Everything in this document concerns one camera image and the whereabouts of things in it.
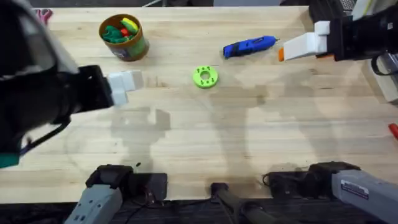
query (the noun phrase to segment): wooden tabletop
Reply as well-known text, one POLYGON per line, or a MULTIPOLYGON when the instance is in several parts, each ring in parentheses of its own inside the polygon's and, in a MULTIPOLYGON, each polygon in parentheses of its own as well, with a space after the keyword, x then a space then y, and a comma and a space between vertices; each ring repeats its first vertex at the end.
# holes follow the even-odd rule
POLYGON ((49 27, 79 65, 97 64, 104 74, 141 70, 145 88, 120 109, 73 115, 64 132, 0 170, 0 203, 77 201, 99 165, 138 162, 138 172, 169 175, 170 199, 206 198, 212 182, 266 197, 262 174, 320 161, 349 162, 398 183, 398 141, 387 128, 398 109, 364 75, 367 63, 278 62, 284 41, 312 30, 307 7, 54 9, 49 27), (122 62, 98 37, 101 21, 118 13, 141 21, 150 42, 144 59, 122 62), (262 35, 281 40, 245 57, 220 55, 262 35), (195 87, 199 65, 217 69, 217 86, 195 87))

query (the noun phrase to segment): red object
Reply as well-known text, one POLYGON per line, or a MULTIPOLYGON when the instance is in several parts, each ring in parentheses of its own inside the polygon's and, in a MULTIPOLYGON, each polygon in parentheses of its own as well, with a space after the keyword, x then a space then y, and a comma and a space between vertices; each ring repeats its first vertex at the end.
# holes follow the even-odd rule
POLYGON ((122 32, 123 37, 128 37, 130 36, 130 32, 126 28, 120 29, 120 32, 122 32))
POLYGON ((42 21, 45 25, 49 22, 50 17, 53 12, 51 9, 34 9, 36 12, 36 16, 42 21))
POLYGON ((396 124, 389 124, 388 128, 390 129, 392 135, 398 140, 398 125, 396 124))

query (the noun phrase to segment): green ring toy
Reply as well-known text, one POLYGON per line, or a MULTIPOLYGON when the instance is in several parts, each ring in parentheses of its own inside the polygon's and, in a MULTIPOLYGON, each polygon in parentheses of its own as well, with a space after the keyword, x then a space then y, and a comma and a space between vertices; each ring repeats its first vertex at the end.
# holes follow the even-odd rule
POLYGON ((211 88, 213 87, 217 81, 218 81, 218 73, 217 71, 208 65, 202 65, 199 66, 193 71, 193 82, 199 87, 199 88, 211 88), (209 77, 207 79, 203 79, 201 75, 203 73, 207 72, 209 74, 209 77))

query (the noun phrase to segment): yellow toy piece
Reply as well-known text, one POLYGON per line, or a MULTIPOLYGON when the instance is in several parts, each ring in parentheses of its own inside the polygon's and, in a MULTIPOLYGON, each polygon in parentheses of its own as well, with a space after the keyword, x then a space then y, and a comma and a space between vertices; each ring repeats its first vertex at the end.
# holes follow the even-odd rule
POLYGON ((128 19, 128 18, 123 18, 122 21, 120 21, 120 22, 121 22, 121 23, 125 26, 125 28, 126 28, 128 31, 130 31, 131 33, 133 33, 133 34, 138 33, 139 28, 138 28, 137 24, 136 24, 135 22, 133 22, 132 20, 130 20, 130 19, 128 19))

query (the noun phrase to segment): cylindrical container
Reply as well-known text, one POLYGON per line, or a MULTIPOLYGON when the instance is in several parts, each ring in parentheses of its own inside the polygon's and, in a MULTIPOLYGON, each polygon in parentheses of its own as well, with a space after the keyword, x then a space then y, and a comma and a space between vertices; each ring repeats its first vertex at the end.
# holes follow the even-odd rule
POLYGON ((134 16, 128 14, 118 14, 105 19, 99 27, 99 36, 102 39, 102 35, 105 33, 106 26, 114 26, 118 29, 124 28, 123 24, 120 23, 123 18, 128 18, 135 22, 139 28, 138 33, 131 40, 125 43, 112 44, 105 40, 104 43, 109 47, 115 56, 123 61, 130 62, 139 60, 148 52, 149 44, 144 38, 141 23, 134 16))

